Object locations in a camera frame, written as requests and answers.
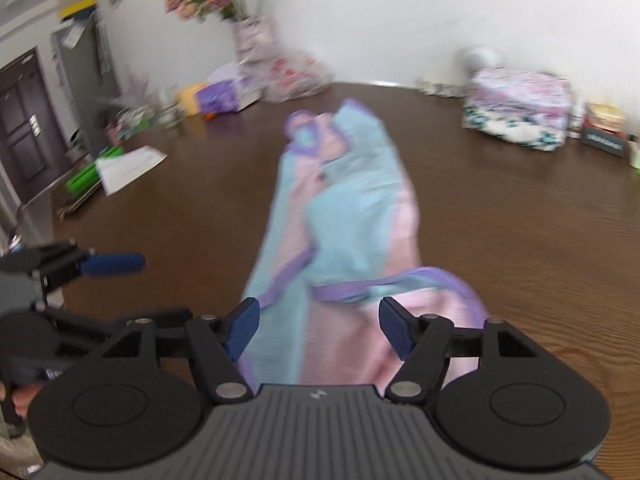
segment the yellow container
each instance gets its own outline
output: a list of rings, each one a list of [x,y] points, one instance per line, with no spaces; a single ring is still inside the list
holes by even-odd
[[[191,117],[200,113],[200,105],[196,97],[196,92],[199,92],[203,88],[209,86],[209,83],[196,83],[195,85],[187,86],[187,88],[178,92],[178,102],[184,114],[187,117]]]

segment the vase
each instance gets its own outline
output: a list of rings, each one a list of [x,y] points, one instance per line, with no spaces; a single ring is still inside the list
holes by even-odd
[[[238,64],[265,61],[280,52],[280,42],[269,16],[249,16],[231,24]]]

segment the brown tabletop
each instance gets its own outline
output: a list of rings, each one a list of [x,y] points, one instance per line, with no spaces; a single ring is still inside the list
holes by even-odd
[[[598,459],[615,480],[640,471],[640,176],[569,139],[541,153],[460,126],[458,100],[337,84],[319,96],[255,104],[204,126],[149,130],[167,158],[110,197],[54,222],[58,238],[139,251],[146,271],[80,280],[69,309],[103,319],[158,306],[223,314],[239,300],[264,235],[287,116],[353,96],[398,146],[422,212],[425,264],[468,281],[505,318],[597,385],[613,412]]]

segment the white round object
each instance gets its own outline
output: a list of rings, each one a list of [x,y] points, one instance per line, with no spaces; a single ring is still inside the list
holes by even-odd
[[[485,45],[470,46],[462,51],[462,65],[471,78],[483,68],[502,66],[502,56],[497,50]]]

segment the door handle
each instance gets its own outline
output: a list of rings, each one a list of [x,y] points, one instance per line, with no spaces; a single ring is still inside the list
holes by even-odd
[[[36,114],[33,114],[29,118],[29,122],[31,123],[31,130],[33,131],[33,136],[34,137],[39,136],[42,131],[40,129],[40,123],[38,122],[38,118],[36,117]]]

